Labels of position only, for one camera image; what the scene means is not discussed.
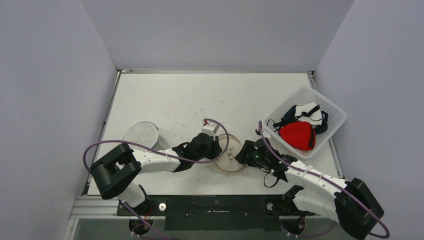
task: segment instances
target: white backdrop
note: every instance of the white backdrop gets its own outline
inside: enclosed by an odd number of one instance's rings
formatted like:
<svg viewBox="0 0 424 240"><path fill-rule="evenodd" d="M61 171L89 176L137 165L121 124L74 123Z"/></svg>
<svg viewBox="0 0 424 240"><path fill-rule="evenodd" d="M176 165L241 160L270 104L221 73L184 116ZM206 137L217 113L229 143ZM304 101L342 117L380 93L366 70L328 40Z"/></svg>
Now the white backdrop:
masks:
<svg viewBox="0 0 424 240"><path fill-rule="evenodd" d="M423 10L422 0L356 0L315 72L347 112L334 135L343 173L366 182L394 240L424 239Z"/></svg>
<svg viewBox="0 0 424 240"><path fill-rule="evenodd" d="M59 240L117 71L79 0L0 3L0 239Z"/></svg>
<svg viewBox="0 0 424 240"><path fill-rule="evenodd" d="M315 70L354 0L82 0L118 69Z"/></svg>

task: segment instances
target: white table surface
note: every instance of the white table surface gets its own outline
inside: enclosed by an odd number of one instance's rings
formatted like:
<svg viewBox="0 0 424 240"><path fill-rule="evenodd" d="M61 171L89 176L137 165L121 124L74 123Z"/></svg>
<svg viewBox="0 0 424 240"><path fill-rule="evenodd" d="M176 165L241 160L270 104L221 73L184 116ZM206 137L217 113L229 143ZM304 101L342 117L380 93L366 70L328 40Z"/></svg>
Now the white table surface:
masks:
<svg viewBox="0 0 424 240"><path fill-rule="evenodd" d="M241 143L255 141L258 121L265 119L282 100L300 86L310 86L305 73L125 73L121 74L103 140L122 140L134 124L150 121L159 127L171 147L189 142L202 127L203 118L221 122ZM281 153L289 153L272 141ZM98 158L117 144L103 144ZM308 160L321 172L337 176L330 144ZM214 163L194 164L186 171L139 174L134 183L149 195L269 195L284 194L291 183L282 180L273 187L263 186L265 173L248 167L226 173ZM271 185L275 178L267 176ZM88 195L99 195L91 181Z"/></svg>

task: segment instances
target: white connector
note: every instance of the white connector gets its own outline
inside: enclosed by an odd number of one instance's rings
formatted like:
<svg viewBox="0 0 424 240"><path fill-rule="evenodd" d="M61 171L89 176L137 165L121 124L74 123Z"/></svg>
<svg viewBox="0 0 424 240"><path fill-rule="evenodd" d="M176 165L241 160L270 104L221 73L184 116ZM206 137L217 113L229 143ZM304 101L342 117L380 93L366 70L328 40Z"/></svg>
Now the white connector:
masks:
<svg viewBox="0 0 424 240"><path fill-rule="evenodd" d="M220 126L215 122L208 122L201 128L201 132L214 138L219 128Z"/></svg>
<svg viewBox="0 0 424 240"><path fill-rule="evenodd" d="M262 129L262 135L266 139L271 139L271 134L267 130Z"/></svg>

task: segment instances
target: black face mask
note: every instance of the black face mask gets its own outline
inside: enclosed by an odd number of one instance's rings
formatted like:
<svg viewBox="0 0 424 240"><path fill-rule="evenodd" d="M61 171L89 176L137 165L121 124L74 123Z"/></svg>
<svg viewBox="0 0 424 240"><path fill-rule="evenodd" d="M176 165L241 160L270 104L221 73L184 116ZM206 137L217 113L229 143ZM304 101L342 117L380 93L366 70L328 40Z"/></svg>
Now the black face mask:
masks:
<svg viewBox="0 0 424 240"><path fill-rule="evenodd" d="M284 126L297 122L298 119L300 117L311 117L312 114L314 114L316 111L318 111L320 109L320 106L317 105L314 108L312 108L309 112L302 112L302 114L300 116L295 116L296 114L296 107L297 105L294 105L290 108L290 110L288 110L288 112L286 112L286 114L284 114L284 116L281 118L280 122L274 123L272 126L275 128L276 131L279 131L281 128L283 128ZM319 121L322 120L321 125L317 125L314 129L315 129L315 134L322 134L325 133L327 131L327 129L329 128L327 122L329 119L329 114L326 113L325 111L321 111L321 119L312 119L313 121Z"/></svg>

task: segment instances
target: purple cable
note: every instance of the purple cable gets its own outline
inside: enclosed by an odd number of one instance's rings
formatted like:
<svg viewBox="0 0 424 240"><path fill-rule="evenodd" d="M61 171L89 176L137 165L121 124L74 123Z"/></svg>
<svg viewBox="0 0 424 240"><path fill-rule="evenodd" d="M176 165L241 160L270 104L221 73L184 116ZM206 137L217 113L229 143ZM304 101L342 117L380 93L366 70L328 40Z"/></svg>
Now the purple cable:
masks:
<svg viewBox="0 0 424 240"><path fill-rule="evenodd" d="M160 231L158 231L156 228L154 228L152 225L150 225L150 223L148 223L146 220L144 220L140 215L138 215L130 206L127 205L126 202L122 202L122 205L124 207L126 207L126 209L128 209L128 211L130 211L134 216L136 216L143 224L145 224L146 226L148 226L151 230L153 230L155 233L157 233L159 236L162 237L162 239L165 240L171 240L171 238L166 237L165 235L163 235Z"/></svg>
<svg viewBox="0 0 424 240"><path fill-rule="evenodd" d="M136 147L139 147L139 148L142 148L142 149L146 149L147 151L150 151L150 152L155 153L155 154L159 154L159 155L162 155L162 156L165 156L165 157L168 156L168 157L173 158L173 159L178 159L178 160L182 160L182 161L186 161L186 162L194 163L194 164L208 164L208 163L211 163L211 162L219 159L227 151L228 144L230 143L230 137L228 135L227 129L220 122L218 122L216 120L213 120L213 119L210 119L210 118L204 118L203 120L206 121L206 122L207 121L210 121L210 122L213 122L213 123L218 124L224 130L225 135L226 135L226 145L225 145L224 149L222 150L222 152L217 157L215 157L214 159L207 160L207 161L194 161L194 160L190 160L190 159L187 159L187 158L184 158L184 157L180 157L180 156L167 155L167 154L165 154L163 152L160 152L160 151L151 149L150 147L147 147L147 146L144 146L144 145L141 145L141 144L132 142L132 141L125 141L125 140L103 140L103 141L95 142L95 143L89 145L85 149L84 154L82 156L82 161L84 163L84 167L90 173L90 167L87 165L87 160L86 160L88 151L92 147L94 147L94 146L97 146L97 145L100 145L100 144L107 144L107 143L121 143L121 144L134 145Z"/></svg>
<svg viewBox="0 0 424 240"><path fill-rule="evenodd" d="M129 145L134 145L134 146L137 146L137 147L139 147L139 148L143 148L143 149L146 149L146 150L148 150L148 151L150 151L150 152L152 152L152 153L155 153L155 154L159 154L159 155L162 155L162 156L168 156L168 157L170 157L170 158L173 158L173 159L178 159L178 160L182 160L182 161L186 161L186 162L190 162L190 163L194 163L194 164L207 164L207 163L211 163L211 162L213 162L213 161L215 161L215 160L217 160L217 159L219 159L226 151L227 151L227 149L228 149L228 145L229 145L229 143L230 143L230 136L229 136L229 134L228 134L228 131L227 131L227 129L224 127L224 125L222 125L220 122L218 122L218 121L216 121L216 120L213 120L213 119L210 119L210 118L204 118L203 119L205 122L213 122L213 123L216 123L216 124L218 124L223 130L224 130L224 132L225 132L225 135L226 135L226 144L225 144L225 147L224 147L224 149L222 150L222 152L217 156L217 157L215 157L214 159L211 159L211 160L207 160L207 161L194 161L194 160L190 160L190 159L187 159L187 158L184 158L184 157L180 157L180 156L174 156L174 155L167 155L167 154L165 154L165 153L163 153L163 152L160 152L160 151L157 151L157 150L154 150L154 149L151 149L150 147L146 147L146 146L144 146L144 145L141 145L141 144L138 144L138 143L135 143L135 142L131 142L131 141L125 141L125 140L103 140L103 141L98 141L98 142L95 142L95 143L93 143L93 144L91 144L91 145L89 145L86 149L85 149L85 151L84 151L84 154L82 155L82 162L84 163L84 167L85 167L85 169L87 169L87 171L88 171L88 173L90 174L91 172L90 172L90 167L88 166L88 164L87 164L87 153L89 152L89 150L91 149L91 148L93 148L94 146L97 146L97 145L100 145L100 144L106 144L106 143L122 143L122 144L129 144ZM128 206L125 202L122 202L122 205L124 206L124 207L126 207L127 209L128 209L128 211L130 211L134 216L136 216L143 224L145 224L146 226L148 226L151 230L153 230L155 233L157 233L159 236L161 236L161 237L152 237L152 236L143 236L143 238L145 238L145 239L151 239L151 240L160 240L160 239L165 239L165 240L172 240L171 238L168 238L168 237L166 237L165 235L163 235L160 231L158 231L158 230L156 230L156 228L154 228L154 227L152 227L152 225L150 225L146 220L144 220L140 215L138 215L130 206Z"/></svg>
<svg viewBox="0 0 424 240"><path fill-rule="evenodd" d="M140 224L137 224L137 225L135 225L132 229L131 229L131 232L132 233L134 233L134 231L138 228L138 227L141 227L141 226L143 226L144 225L144 223L140 223ZM142 239L151 239L151 240L161 240L161 239L163 239L162 237L155 237L155 236L143 236L143 235L140 235L140 238L142 238Z"/></svg>
<svg viewBox="0 0 424 240"><path fill-rule="evenodd" d="M288 164L286 161L284 161L280 156L278 156L272 149L272 147L268 144L268 142L265 140L264 134L262 134L262 121L259 121L258 123L259 126L259 133L260 133L260 137L262 138L263 142L265 143L266 147L268 148L268 150L272 153L272 155L274 155L274 157L276 157L278 160L280 160L283 164L285 164L286 166L297 170L299 172L305 172L305 170L292 166L290 164ZM346 189L344 189L343 187L337 185L335 182L331 181L330 179L324 177L324 176L320 176L319 174L315 173L315 172L311 172L311 171L307 171L307 174L310 174L312 176L315 176L317 178L321 178L324 181L326 181L327 183L333 185L334 187L338 188L340 191L342 191L344 194L348 195L350 198L352 198L359 206L361 206L373 219L375 219L377 221L378 224L380 224L382 226L382 228L385 231L385 235L378 235L375 233L370 232L369 235L376 237L376 238L380 238L380 239L388 239L390 237L390 231L387 228L387 226L371 211L367 208L367 206L365 206L359 199L357 199L354 195L352 195L352 193L348 192Z"/></svg>

